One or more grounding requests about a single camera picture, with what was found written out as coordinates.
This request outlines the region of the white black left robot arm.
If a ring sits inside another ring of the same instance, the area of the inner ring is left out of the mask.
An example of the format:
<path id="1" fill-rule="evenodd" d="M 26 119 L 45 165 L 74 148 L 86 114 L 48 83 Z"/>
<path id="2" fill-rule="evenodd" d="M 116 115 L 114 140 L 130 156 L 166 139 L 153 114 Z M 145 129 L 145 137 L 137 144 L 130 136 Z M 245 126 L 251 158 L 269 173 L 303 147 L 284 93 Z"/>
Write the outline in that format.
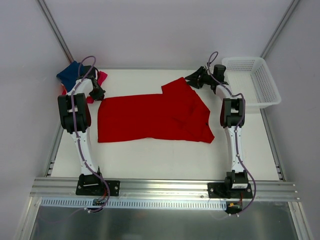
<path id="1" fill-rule="evenodd" d="M 60 123 L 72 137 L 80 162 L 79 188 L 87 187 L 93 195 L 104 191 L 100 167 L 93 158 L 90 127 L 92 124 L 88 103 L 102 101 L 105 90 L 99 81 L 104 76 L 94 66 L 86 65 L 76 71 L 74 86 L 57 98 Z"/>

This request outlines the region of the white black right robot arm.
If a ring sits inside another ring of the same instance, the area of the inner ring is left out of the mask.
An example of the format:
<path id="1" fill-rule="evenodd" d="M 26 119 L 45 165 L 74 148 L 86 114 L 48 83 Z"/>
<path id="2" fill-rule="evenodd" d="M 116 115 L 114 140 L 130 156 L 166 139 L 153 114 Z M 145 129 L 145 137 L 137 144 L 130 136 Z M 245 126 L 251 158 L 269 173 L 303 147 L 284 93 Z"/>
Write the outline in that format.
<path id="1" fill-rule="evenodd" d="M 242 156 L 242 128 L 245 123 L 246 103 L 241 93 L 232 93 L 231 87 L 225 81 L 225 71 L 226 66 L 222 64 L 216 64 L 213 72 L 201 66 L 185 78 L 187 83 L 196 89 L 204 85 L 210 86 L 222 101 L 219 121 L 227 139 L 230 171 L 226 173 L 224 182 L 208 183 L 208 195 L 210 198 L 252 199 L 253 191 Z"/>

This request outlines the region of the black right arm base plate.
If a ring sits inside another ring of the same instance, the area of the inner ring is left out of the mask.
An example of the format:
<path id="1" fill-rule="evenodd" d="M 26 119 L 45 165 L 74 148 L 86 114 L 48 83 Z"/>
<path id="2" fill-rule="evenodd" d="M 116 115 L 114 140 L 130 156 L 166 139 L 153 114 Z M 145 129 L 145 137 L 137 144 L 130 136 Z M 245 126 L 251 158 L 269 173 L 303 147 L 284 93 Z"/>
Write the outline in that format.
<path id="1" fill-rule="evenodd" d="M 222 182 L 209 182 L 207 184 L 207 192 L 210 199 L 224 198 L 224 199 L 252 199 L 253 191 L 249 183 L 247 188 L 230 188 Z"/>

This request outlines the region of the right aluminium corner post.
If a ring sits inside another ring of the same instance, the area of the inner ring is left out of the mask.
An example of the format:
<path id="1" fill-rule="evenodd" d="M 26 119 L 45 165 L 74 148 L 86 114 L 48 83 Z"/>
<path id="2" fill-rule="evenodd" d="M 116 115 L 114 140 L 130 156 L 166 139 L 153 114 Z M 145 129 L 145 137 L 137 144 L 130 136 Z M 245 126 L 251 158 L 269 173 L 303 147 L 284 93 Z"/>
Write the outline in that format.
<path id="1" fill-rule="evenodd" d="M 277 40 L 279 39 L 282 31 L 285 29 L 286 25 L 292 18 L 294 12 L 296 11 L 297 7 L 301 3 L 301 0 L 291 0 L 288 8 L 284 12 L 282 18 L 280 19 L 278 25 L 276 26 L 275 30 L 273 31 L 271 37 L 269 38 L 266 46 L 264 47 L 260 57 L 266 59 L 268 55 L 271 53 L 273 47 L 275 46 Z"/>

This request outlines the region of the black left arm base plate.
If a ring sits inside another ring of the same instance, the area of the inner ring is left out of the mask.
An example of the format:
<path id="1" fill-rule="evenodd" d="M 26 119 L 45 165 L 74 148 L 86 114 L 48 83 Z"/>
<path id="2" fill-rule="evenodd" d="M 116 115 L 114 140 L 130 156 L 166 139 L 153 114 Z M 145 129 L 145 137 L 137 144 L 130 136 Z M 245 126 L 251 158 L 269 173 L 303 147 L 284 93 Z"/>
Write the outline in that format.
<path id="1" fill-rule="evenodd" d="M 120 181 L 118 180 L 108 180 L 107 185 L 109 187 L 109 192 L 106 185 L 99 179 L 79 179 L 75 194 L 77 196 L 103 196 L 106 194 L 107 197 L 118 197 L 120 191 Z"/>

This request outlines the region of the left aluminium corner post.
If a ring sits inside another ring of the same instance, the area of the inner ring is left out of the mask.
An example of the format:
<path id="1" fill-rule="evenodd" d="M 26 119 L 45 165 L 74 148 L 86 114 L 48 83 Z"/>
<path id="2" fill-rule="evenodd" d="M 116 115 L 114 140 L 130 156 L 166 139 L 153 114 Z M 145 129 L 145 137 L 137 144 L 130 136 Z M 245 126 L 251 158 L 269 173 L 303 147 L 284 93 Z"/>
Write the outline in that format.
<path id="1" fill-rule="evenodd" d="M 73 55 L 59 29 L 59 26 L 57 25 L 53 14 L 51 13 L 50 8 L 48 7 L 45 0 L 36 0 L 36 3 L 38 4 L 42 14 L 44 15 L 51 31 L 53 32 L 53 35 L 55 36 L 62 52 L 64 53 L 66 59 L 69 63 L 72 63 L 74 61 Z"/>

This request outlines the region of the white perforated plastic basket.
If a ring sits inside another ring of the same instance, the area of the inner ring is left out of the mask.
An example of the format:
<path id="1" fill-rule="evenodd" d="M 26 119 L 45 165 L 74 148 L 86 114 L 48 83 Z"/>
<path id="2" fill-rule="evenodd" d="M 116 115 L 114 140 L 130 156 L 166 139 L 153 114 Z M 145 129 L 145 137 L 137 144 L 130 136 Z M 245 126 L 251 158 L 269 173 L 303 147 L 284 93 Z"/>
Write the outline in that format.
<path id="1" fill-rule="evenodd" d="M 221 61 L 234 94 L 242 93 L 247 109 L 278 105 L 282 99 L 274 78 L 261 57 L 226 57 Z"/>

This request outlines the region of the red t shirt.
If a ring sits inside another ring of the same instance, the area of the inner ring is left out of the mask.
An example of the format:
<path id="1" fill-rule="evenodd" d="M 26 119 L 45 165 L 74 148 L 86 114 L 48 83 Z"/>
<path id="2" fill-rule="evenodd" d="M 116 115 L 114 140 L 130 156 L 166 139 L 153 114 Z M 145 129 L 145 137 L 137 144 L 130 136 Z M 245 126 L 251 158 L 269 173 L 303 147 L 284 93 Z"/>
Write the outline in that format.
<path id="1" fill-rule="evenodd" d="M 161 93 L 104 99 L 97 112 L 97 141 L 115 143 L 145 138 L 210 144 L 210 110 L 180 77 Z"/>

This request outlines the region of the aluminium extrusion mounting rail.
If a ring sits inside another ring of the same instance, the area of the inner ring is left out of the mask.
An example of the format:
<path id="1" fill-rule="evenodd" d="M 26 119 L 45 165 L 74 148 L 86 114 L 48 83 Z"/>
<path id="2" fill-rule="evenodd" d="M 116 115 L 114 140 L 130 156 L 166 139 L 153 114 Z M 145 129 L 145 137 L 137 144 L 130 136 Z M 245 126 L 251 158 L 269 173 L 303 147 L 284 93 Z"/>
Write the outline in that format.
<path id="1" fill-rule="evenodd" d="M 120 179 L 120 199 L 145 200 L 217 200 L 220 198 L 208 180 Z M 37 197 L 73 197 L 78 179 L 74 177 L 37 177 L 30 195 Z M 296 185 L 288 181 L 257 181 L 255 200 L 260 202 L 300 202 Z"/>

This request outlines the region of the aluminium corner post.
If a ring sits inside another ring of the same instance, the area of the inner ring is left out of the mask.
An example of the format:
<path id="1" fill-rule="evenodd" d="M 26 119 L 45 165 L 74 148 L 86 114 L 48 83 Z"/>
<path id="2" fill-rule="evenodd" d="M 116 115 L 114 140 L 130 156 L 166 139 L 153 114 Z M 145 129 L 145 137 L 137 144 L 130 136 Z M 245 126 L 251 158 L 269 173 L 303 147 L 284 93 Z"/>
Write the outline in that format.
<path id="1" fill-rule="evenodd" d="M 269 38 L 266 46 L 264 47 L 260 57 L 266 59 L 268 55 L 271 53 L 273 47 L 275 46 L 277 40 L 279 39 L 282 31 L 285 29 L 286 25 L 292 18 L 294 12 L 296 11 L 297 7 L 301 3 L 301 0 L 291 0 L 288 8 L 284 12 L 282 18 L 280 19 L 278 25 L 276 26 L 275 30 L 273 31 L 271 37 Z"/>
<path id="2" fill-rule="evenodd" d="M 53 32 L 53 35 L 55 36 L 62 52 L 64 53 L 66 59 L 69 63 L 72 63 L 74 61 L 73 55 L 59 29 L 59 26 L 57 25 L 53 14 L 51 13 L 50 8 L 48 7 L 45 0 L 36 0 L 36 3 L 38 4 L 42 14 L 44 15 L 51 31 Z"/>

